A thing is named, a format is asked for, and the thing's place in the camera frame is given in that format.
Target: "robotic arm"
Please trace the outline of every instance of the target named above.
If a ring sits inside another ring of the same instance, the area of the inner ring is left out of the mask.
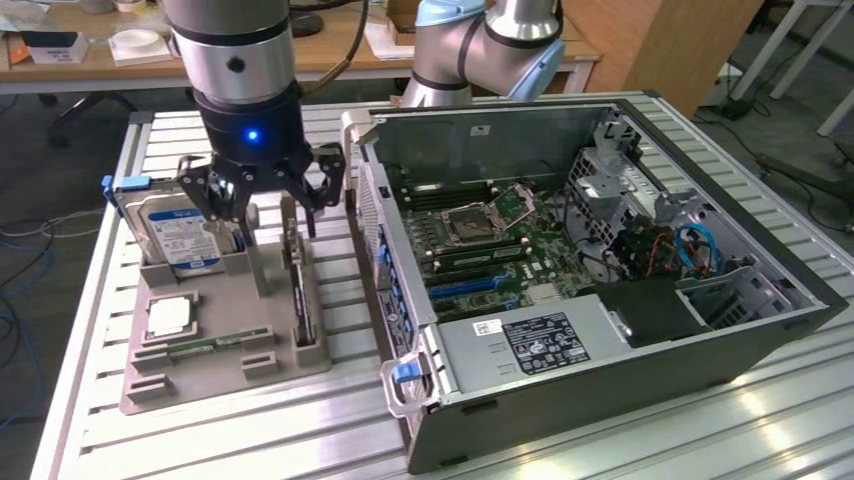
[[[421,0],[414,68],[404,107],[471,102],[475,84],[511,100],[545,90],[563,59],[563,8],[555,0]]]
[[[469,83],[532,100],[563,57],[555,0],[422,0],[414,69],[402,105],[471,101]],[[253,193],[286,191],[306,211],[340,199],[337,144],[313,150],[302,132],[286,0],[161,0],[208,132],[212,158],[185,157],[177,181],[206,220],[245,223]],[[366,1],[360,30],[366,19]],[[352,58],[360,33],[348,53]],[[346,66],[341,62],[332,78]],[[314,188],[312,162],[325,175]]]
[[[302,132],[286,0],[161,0],[213,155],[181,161],[177,180],[208,220],[242,223],[249,196],[285,190],[308,211],[336,205],[340,147]],[[325,180],[304,178],[313,161]]]

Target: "white sticker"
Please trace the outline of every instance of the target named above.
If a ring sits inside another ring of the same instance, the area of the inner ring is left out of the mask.
[[[484,137],[489,134],[492,127],[489,125],[475,125],[471,127],[469,136]]]
[[[483,322],[475,322],[471,324],[475,327],[475,335],[479,337],[481,335],[491,335],[492,333],[501,332],[501,319],[493,318],[492,320],[485,320]]]
[[[185,208],[154,212],[148,220],[165,259],[174,268],[189,270],[218,262],[216,237],[204,230],[201,210]]]

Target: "blue hard drive label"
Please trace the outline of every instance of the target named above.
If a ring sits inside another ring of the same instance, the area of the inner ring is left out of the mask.
[[[160,250],[172,267],[190,270],[209,267],[221,257],[214,235],[204,229],[206,220],[197,208],[166,210],[148,215]]]

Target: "cpu chip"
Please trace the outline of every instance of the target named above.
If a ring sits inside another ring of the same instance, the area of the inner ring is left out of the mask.
[[[448,229],[460,241],[492,238],[492,222],[489,221],[483,208],[467,208],[448,212]]]

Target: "wooden cabinet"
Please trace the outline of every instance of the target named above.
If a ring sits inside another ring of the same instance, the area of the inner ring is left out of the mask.
[[[761,0],[563,0],[601,52],[588,92],[655,90],[684,115],[708,93]]]

